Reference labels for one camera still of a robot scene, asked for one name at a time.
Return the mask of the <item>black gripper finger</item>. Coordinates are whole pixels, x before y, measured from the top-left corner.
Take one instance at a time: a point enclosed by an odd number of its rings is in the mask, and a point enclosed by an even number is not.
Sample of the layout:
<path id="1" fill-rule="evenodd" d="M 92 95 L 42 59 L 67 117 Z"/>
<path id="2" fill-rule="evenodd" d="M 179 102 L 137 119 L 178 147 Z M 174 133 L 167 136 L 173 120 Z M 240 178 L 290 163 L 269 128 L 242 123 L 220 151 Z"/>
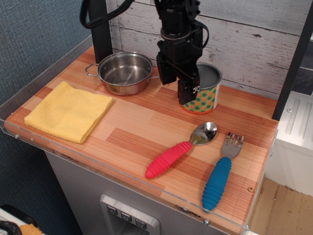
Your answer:
<path id="1" fill-rule="evenodd" d="M 184 105 L 196 99 L 200 90 L 200 78 L 180 79 L 178 81 L 179 103 Z"/>
<path id="2" fill-rule="evenodd" d="M 157 55 L 156 61 L 162 84 L 166 85 L 175 82 L 177 76 L 173 72 L 172 66 L 161 55 Z"/>

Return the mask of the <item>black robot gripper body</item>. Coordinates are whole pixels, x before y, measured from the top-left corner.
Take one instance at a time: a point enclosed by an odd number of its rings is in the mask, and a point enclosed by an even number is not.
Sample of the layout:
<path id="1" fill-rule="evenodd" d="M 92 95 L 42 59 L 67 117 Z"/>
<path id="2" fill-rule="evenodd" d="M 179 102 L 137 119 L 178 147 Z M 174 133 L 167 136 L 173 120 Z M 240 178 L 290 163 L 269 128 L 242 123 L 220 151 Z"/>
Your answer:
<path id="1" fill-rule="evenodd" d="M 199 76 L 197 60 L 202 56 L 203 35 L 191 34 L 182 40 L 160 40 L 158 55 L 171 66 L 177 79 L 192 79 Z"/>

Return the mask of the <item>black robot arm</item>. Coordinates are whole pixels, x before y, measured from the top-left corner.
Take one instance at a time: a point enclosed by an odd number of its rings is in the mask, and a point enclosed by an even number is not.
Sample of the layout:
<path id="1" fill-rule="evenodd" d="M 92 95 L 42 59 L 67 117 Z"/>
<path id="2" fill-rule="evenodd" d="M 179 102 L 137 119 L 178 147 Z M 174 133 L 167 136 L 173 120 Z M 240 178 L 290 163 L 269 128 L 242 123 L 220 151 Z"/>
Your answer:
<path id="1" fill-rule="evenodd" d="M 155 1 L 162 22 L 157 67 L 162 84 L 178 82 L 181 105 L 195 100 L 200 90 L 197 61 L 207 42 L 203 40 L 205 25 L 195 19 L 199 4 L 198 0 Z"/>

